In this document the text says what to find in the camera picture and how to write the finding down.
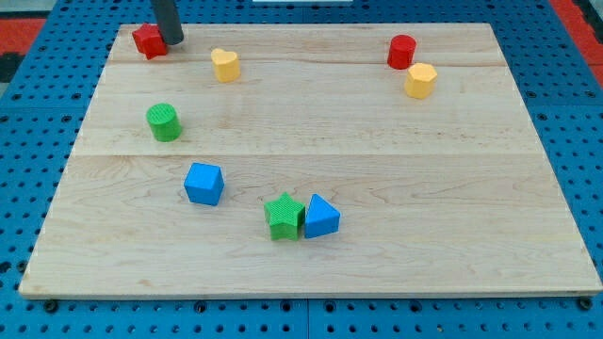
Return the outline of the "grey cylindrical robot arm stick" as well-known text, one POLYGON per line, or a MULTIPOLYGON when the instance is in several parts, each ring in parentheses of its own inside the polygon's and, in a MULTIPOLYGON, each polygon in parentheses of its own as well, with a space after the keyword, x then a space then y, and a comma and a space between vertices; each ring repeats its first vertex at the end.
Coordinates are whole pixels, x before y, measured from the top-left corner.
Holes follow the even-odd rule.
POLYGON ((156 24, 168 45, 177 45, 184 40, 178 9, 174 0, 151 0, 156 24))

